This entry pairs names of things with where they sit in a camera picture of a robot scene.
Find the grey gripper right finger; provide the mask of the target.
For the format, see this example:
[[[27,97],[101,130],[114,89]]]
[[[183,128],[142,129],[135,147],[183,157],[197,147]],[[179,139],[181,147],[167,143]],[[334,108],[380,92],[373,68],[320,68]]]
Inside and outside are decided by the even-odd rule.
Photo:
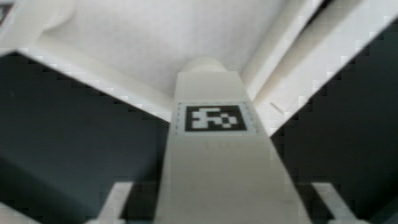
[[[357,218],[332,184],[313,182],[311,185],[332,214],[327,224],[370,224],[368,221]]]

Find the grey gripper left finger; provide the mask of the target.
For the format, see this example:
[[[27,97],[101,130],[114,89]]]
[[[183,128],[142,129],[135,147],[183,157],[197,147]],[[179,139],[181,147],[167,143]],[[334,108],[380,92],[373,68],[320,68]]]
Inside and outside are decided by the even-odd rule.
[[[98,217],[91,219],[85,224],[126,224],[123,211],[131,189],[131,182],[114,183]]]

